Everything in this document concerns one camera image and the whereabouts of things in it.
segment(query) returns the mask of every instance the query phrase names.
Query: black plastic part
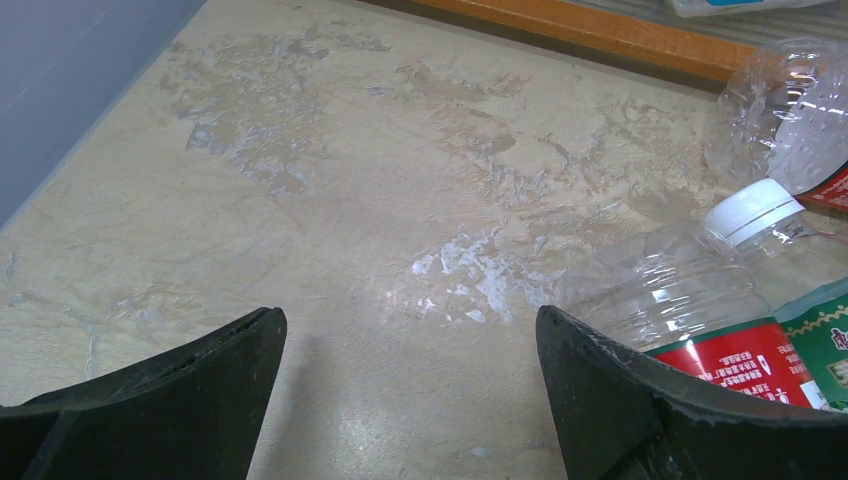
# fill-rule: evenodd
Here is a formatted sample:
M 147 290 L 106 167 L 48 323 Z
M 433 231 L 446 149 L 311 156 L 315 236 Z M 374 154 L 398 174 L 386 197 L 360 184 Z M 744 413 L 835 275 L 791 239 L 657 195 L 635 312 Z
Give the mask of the black plastic part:
M 262 308 L 127 368 L 0 408 L 0 479 L 247 476 L 286 339 Z
M 556 307 L 536 343 L 570 480 L 846 477 L 846 414 L 701 381 Z

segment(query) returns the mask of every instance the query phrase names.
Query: floor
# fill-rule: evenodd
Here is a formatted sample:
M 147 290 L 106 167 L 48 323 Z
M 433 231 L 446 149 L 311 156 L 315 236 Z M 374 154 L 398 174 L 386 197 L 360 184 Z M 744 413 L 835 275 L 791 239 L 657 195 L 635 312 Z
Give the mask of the floor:
M 210 0 L 0 235 L 0 404 L 280 306 L 251 478 L 563 478 L 535 310 L 729 193 L 711 98 L 353 1 Z

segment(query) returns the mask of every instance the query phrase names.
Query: clear plastic bottle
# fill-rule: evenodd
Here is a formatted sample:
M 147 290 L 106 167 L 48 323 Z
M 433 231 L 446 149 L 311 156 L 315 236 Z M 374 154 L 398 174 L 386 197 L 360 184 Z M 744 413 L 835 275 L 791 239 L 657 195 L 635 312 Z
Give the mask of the clear plastic bottle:
M 736 246 L 831 407 L 846 410 L 848 244 L 817 231 L 803 211 L 766 179 L 719 204 L 704 225 Z
M 771 177 L 848 209 L 848 49 L 799 37 L 758 50 L 719 96 L 705 139 L 707 163 L 738 186 Z
M 743 393 L 819 408 L 806 370 L 730 244 L 663 227 L 599 249 L 557 283 L 557 305 L 610 338 Z

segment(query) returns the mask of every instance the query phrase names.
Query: bottle neck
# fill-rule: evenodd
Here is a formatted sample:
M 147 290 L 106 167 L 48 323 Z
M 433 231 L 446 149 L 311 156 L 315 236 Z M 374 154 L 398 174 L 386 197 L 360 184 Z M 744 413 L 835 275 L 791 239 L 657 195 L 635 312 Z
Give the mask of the bottle neck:
M 803 211 L 794 213 L 737 245 L 743 261 L 749 266 L 755 265 L 758 261 L 782 254 L 802 238 L 818 235 L 818 230 L 807 223 L 802 214 Z

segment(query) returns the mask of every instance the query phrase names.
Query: orange wooden trim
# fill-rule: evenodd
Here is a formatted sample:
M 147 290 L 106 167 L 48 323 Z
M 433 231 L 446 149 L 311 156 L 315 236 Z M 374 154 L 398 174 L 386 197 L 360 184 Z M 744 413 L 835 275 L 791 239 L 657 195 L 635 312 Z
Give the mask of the orange wooden trim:
M 411 0 L 727 82 L 754 49 L 561 0 Z

